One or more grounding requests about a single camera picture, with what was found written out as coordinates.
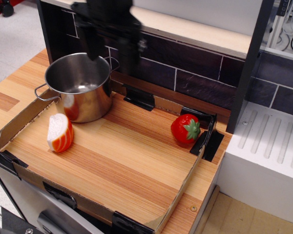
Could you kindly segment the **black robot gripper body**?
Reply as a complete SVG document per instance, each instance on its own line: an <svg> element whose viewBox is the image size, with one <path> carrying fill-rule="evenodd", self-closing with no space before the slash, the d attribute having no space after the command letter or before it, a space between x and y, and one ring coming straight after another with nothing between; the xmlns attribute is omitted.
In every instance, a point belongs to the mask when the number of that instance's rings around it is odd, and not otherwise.
<svg viewBox="0 0 293 234"><path fill-rule="evenodd" d="M130 9L131 0L87 0L74 2L71 10L75 13L75 24L78 27L92 26L104 39L129 40L137 44L138 51L147 47L142 36L142 24L135 18Z"/></svg>

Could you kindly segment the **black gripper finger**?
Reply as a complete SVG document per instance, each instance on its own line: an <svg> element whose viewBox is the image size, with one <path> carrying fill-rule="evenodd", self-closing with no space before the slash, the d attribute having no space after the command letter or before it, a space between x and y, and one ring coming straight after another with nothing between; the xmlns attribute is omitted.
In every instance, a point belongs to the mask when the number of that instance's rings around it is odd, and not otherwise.
<svg viewBox="0 0 293 234"><path fill-rule="evenodd" d="M129 40L119 40L118 57L121 72L126 75L131 75L140 59L140 52L138 51L137 44Z"/></svg>
<svg viewBox="0 0 293 234"><path fill-rule="evenodd" d="M104 53L105 41L98 34L96 28L92 26L78 27L78 34L81 44L91 60L95 60Z"/></svg>

